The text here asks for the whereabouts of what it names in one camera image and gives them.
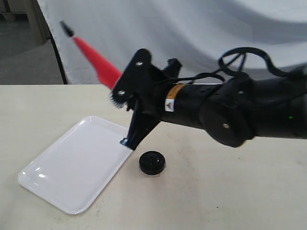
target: table surface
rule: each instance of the table surface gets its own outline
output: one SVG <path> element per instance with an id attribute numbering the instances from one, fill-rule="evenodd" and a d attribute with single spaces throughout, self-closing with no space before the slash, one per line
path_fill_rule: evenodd
<path id="1" fill-rule="evenodd" d="M 306 140 L 255 138 L 233 149 L 205 131 L 161 123 L 83 214 L 63 213 L 18 172 L 82 118 L 128 127 L 102 85 L 0 86 L 1 230 L 288 230 L 307 226 Z M 147 150 L 167 168 L 138 168 Z"/>

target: orange label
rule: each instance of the orange label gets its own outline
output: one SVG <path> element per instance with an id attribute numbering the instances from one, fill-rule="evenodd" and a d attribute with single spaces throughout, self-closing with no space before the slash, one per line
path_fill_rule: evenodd
<path id="1" fill-rule="evenodd" d="M 175 99 L 177 93 L 179 92 L 179 90 L 181 90 L 181 88 L 185 86 L 185 84 L 177 84 L 175 85 L 167 94 L 166 98 L 167 99 Z"/>

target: black pen tip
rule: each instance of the black pen tip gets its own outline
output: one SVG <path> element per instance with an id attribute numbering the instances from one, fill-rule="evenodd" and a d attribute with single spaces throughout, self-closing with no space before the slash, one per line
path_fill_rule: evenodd
<path id="1" fill-rule="evenodd" d="M 75 32 L 64 21 L 60 21 L 60 24 L 68 37 L 74 36 Z"/>

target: white backdrop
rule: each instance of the white backdrop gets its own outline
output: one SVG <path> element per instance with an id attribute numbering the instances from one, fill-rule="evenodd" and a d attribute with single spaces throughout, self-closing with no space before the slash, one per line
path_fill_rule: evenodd
<path id="1" fill-rule="evenodd" d="M 181 77 L 217 68 L 225 51 L 264 49 L 276 66 L 307 62 L 306 0 L 38 0 L 72 84 L 99 83 L 95 71 L 62 32 L 64 20 L 123 71 L 139 48 L 163 68 L 178 58 Z M 246 67 L 256 79 L 269 77 L 260 58 Z"/>

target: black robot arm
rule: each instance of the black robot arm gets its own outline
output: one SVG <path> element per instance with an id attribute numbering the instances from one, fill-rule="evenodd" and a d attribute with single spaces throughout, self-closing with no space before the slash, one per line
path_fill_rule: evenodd
<path id="1" fill-rule="evenodd" d="M 275 78 L 256 81 L 244 73 L 247 53 L 263 58 Z M 230 55 L 236 56 L 225 64 L 223 58 Z M 229 69 L 241 56 L 238 70 Z M 160 122 L 203 129 L 234 148 L 256 136 L 307 138 L 305 67 L 283 72 L 264 51 L 251 47 L 230 50 L 218 63 L 220 68 L 212 73 L 178 78 L 178 60 L 169 60 L 160 70 L 151 63 L 148 50 L 137 51 L 111 94 L 117 107 L 133 110 L 128 135 L 121 143 L 135 150 Z M 219 72 L 232 78 L 225 81 Z M 206 77 L 222 83 L 194 84 Z"/>

